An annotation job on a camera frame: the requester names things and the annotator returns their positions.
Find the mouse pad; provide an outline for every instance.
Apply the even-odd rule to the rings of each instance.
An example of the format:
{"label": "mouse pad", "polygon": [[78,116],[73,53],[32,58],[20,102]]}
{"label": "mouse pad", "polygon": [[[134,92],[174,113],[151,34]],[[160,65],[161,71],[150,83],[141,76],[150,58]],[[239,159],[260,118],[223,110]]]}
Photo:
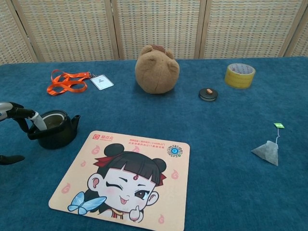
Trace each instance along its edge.
{"label": "mouse pad", "polygon": [[93,131],[53,193],[52,209],[149,230],[184,230],[190,147]]}

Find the teapot spout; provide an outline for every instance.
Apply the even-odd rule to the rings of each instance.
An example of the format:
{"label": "teapot spout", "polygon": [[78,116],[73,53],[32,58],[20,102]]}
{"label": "teapot spout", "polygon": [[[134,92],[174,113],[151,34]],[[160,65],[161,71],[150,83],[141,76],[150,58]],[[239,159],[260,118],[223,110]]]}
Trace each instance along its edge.
{"label": "teapot spout", "polygon": [[79,119],[80,119],[80,115],[76,115],[74,116],[74,118],[72,118],[72,128],[74,131],[77,130]]}

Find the red hair ribbon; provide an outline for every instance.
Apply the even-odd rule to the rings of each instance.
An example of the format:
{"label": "red hair ribbon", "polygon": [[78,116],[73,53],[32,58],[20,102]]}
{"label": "red hair ribbon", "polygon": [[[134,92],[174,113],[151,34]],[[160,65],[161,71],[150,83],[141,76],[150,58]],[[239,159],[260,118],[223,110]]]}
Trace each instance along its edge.
{"label": "red hair ribbon", "polygon": [[[118,155],[116,156],[106,156],[106,157],[101,157],[101,158],[96,158],[96,160],[98,160],[96,163],[94,163],[94,165],[98,166],[98,167],[105,167],[107,164],[109,164],[114,158],[116,158]],[[160,181],[159,184],[157,186],[162,186],[163,184],[163,180],[166,179],[164,174],[160,174]]]}

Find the blue butterfly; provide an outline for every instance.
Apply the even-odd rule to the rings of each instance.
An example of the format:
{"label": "blue butterfly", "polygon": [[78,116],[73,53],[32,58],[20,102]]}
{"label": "blue butterfly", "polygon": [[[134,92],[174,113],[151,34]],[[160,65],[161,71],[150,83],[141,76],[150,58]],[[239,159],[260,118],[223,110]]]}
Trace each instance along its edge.
{"label": "blue butterfly", "polygon": [[69,205],[67,209],[70,212],[78,209],[79,215],[85,215],[87,214],[88,211],[91,211],[92,209],[95,209],[98,206],[100,206],[102,203],[104,203],[106,199],[107,197],[102,196],[102,197],[98,197],[98,198],[84,202],[85,194],[84,192],[80,192],[74,197],[71,205]]}

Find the woven panel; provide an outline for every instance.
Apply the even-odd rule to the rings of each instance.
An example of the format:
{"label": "woven panel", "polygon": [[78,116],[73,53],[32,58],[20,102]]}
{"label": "woven panel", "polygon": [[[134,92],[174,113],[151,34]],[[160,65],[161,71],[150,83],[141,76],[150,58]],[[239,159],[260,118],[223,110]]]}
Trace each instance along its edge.
{"label": "woven panel", "polygon": [[19,0],[45,61],[112,60],[103,0]]}
{"label": "woven panel", "polygon": [[137,59],[148,44],[171,49],[175,58],[194,57],[199,0],[117,0],[116,7],[124,59]]}
{"label": "woven panel", "polygon": [[304,30],[301,33],[291,55],[308,56],[308,21],[306,22]]}
{"label": "woven panel", "polygon": [[33,61],[6,2],[0,0],[0,64]]}
{"label": "woven panel", "polygon": [[301,0],[212,0],[205,58],[276,57]]}

